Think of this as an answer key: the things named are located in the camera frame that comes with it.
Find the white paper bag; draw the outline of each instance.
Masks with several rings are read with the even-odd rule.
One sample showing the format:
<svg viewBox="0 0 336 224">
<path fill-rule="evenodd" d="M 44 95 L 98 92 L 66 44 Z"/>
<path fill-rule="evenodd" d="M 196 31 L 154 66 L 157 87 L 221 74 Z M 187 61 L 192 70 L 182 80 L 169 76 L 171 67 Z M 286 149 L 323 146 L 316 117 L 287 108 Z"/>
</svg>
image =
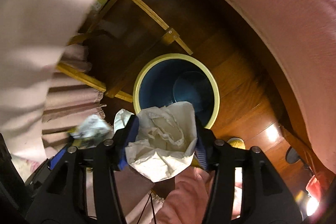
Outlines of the white paper bag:
<svg viewBox="0 0 336 224">
<path fill-rule="evenodd" d="M 186 169 L 197 142 L 195 111 L 189 102 L 143 109 L 137 115 L 139 131 L 125 148 L 130 166 L 157 182 Z"/>
</svg>

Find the silver bolt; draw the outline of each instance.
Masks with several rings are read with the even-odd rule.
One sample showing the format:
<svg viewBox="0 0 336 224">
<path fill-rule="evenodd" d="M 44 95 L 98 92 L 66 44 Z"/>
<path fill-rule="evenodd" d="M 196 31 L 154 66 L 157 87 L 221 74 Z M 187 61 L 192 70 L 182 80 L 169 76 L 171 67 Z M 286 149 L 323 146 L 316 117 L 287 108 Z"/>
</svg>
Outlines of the silver bolt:
<svg viewBox="0 0 336 224">
<path fill-rule="evenodd" d="M 76 151 L 77 151 L 77 147 L 76 147 L 76 146 L 70 146 L 70 147 L 68 148 L 68 152 L 69 152 L 70 154 L 75 153 Z"/>
<path fill-rule="evenodd" d="M 225 144 L 225 141 L 223 140 L 219 140 L 219 139 L 215 140 L 215 145 L 223 146 L 224 144 Z"/>
<path fill-rule="evenodd" d="M 104 141 L 104 145 L 105 146 L 111 146 L 113 144 L 113 140 L 112 139 L 106 139 L 105 141 Z"/>
<path fill-rule="evenodd" d="M 260 152 L 261 152 L 261 149 L 260 149 L 258 146 L 253 146 L 253 147 L 251 148 L 251 150 L 252 150 L 252 152 L 254 152 L 254 153 L 260 153 Z"/>
</svg>

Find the yellow rim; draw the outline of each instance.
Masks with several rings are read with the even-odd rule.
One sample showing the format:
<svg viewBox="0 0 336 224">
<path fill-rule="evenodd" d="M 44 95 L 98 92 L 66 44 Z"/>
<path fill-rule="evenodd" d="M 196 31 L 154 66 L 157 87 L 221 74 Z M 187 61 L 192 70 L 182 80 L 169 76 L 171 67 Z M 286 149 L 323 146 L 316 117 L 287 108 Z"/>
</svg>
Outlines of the yellow rim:
<svg viewBox="0 0 336 224">
<path fill-rule="evenodd" d="M 140 102 L 139 102 L 139 92 L 140 92 L 140 86 L 141 86 L 143 78 L 145 77 L 147 72 L 152 67 L 154 67 L 157 63 L 160 63 L 162 61 L 169 60 L 169 59 L 182 59 L 182 60 L 189 61 L 195 64 L 197 67 L 199 67 L 209 79 L 211 86 L 212 86 L 215 103 L 214 103 L 212 115 L 210 117 L 209 122 L 205 126 L 205 128 L 211 128 L 213 124 L 215 123 L 215 120 L 219 112 L 219 91 L 218 91 L 216 80 L 214 79 L 213 75 L 211 74 L 211 72 L 208 70 L 206 66 L 204 66 L 200 61 L 196 60 L 195 58 L 189 55 L 185 55 L 185 54 L 164 54 L 157 58 L 154 58 L 149 63 L 147 63 L 145 67 L 143 67 L 143 69 L 141 70 L 141 72 L 139 73 L 135 81 L 134 89 L 133 89 L 133 106 L 134 106 L 135 113 L 138 114 L 141 110 Z"/>
</svg>

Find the wire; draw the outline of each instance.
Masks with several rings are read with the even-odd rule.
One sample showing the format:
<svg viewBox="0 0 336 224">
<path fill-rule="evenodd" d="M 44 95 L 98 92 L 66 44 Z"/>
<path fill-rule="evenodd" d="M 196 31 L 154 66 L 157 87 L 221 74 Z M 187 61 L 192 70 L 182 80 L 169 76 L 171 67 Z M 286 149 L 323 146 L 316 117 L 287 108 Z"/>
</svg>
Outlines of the wire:
<svg viewBox="0 0 336 224">
<path fill-rule="evenodd" d="M 155 211 L 154 211 L 154 205 L 153 205 L 152 193 L 150 193 L 150 198 L 151 198 L 151 205 L 152 205 L 152 211 L 153 211 L 154 224 L 156 224 L 156 218 L 155 218 Z"/>
<path fill-rule="evenodd" d="M 144 206 L 144 208 L 143 208 L 143 210 L 142 210 L 142 212 L 141 212 L 141 215 L 140 215 L 140 217 L 139 217 L 139 220 L 138 220 L 138 222 L 136 223 L 136 224 L 139 224 L 139 222 L 140 222 L 140 219 L 141 219 L 141 217 L 142 217 L 142 215 L 143 215 L 143 212 L 145 211 L 145 209 L 146 209 L 146 206 L 147 206 L 147 203 L 148 203 L 148 201 L 149 201 L 149 199 L 152 197 L 152 195 L 150 194 L 150 196 L 148 197 L 148 200 L 147 200 L 147 202 L 146 202 L 146 204 L 145 204 L 145 206 Z"/>
</svg>

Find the wooden floor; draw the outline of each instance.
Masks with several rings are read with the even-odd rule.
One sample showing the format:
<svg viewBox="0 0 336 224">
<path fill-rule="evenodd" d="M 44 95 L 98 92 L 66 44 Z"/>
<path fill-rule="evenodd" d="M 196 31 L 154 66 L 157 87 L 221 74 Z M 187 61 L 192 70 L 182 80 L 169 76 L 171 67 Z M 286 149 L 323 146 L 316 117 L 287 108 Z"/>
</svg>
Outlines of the wooden floor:
<svg viewBox="0 0 336 224">
<path fill-rule="evenodd" d="M 217 138 L 240 137 L 247 149 L 259 146 L 283 177 L 293 195 L 310 179 L 302 162 L 289 165 L 280 118 L 285 113 L 281 98 L 266 70 L 227 29 L 218 10 L 208 0 L 143 0 L 193 50 L 194 58 L 214 75 L 220 92 L 220 110 L 212 130 Z M 130 0 L 118 0 L 99 28 L 115 39 L 100 36 L 86 41 L 92 74 L 110 83 L 146 46 L 164 34 L 147 14 Z M 176 43 L 158 46 L 152 58 L 168 52 L 185 53 Z M 123 91 L 132 93 L 134 80 Z M 134 111 L 132 104 L 104 98 L 106 120 L 113 123 L 118 110 Z"/>
</svg>

